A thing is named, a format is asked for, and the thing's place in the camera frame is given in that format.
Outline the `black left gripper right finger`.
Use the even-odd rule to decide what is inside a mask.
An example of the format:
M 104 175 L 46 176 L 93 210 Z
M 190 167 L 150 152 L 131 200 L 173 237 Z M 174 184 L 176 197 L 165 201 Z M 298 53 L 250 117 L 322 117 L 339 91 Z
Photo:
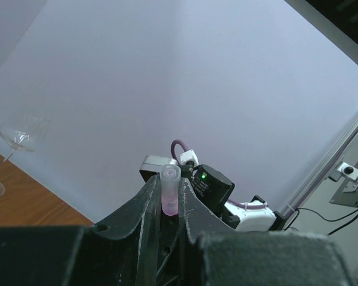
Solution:
M 179 189 L 179 282 L 180 285 L 216 285 L 212 271 L 228 266 L 228 236 L 235 231 L 219 219 L 193 191 L 187 178 Z

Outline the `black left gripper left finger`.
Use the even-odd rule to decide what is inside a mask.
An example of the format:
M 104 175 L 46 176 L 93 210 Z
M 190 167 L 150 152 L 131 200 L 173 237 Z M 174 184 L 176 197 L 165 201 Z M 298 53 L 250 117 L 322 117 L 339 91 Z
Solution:
M 137 195 L 97 222 L 95 282 L 155 285 L 161 222 L 161 182 L 152 176 Z

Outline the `translucent purple pen cap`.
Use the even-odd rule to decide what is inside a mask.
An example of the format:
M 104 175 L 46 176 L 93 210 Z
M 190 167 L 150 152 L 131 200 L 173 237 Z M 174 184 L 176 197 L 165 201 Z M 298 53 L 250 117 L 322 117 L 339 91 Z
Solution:
M 167 216 L 178 214 L 178 192 L 181 179 L 181 170 L 173 164 L 166 164 L 159 174 L 161 182 L 162 211 Z

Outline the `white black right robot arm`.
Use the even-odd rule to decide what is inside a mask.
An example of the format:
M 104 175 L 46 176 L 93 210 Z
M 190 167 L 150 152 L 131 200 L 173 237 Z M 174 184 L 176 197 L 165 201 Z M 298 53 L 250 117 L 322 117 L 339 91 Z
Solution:
M 226 225 L 238 232 L 281 231 L 285 218 L 269 208 L 259 196 L 245 203 L 230 199 L 235 184 L 224 174 L 206 164 L 199 164 L 195 155 L 188 159 L 146 156 L 140 167 L 144 181 L 159 173 L 166 164 L 177 165 L 181 175 L 190 180 L 197 198 Z

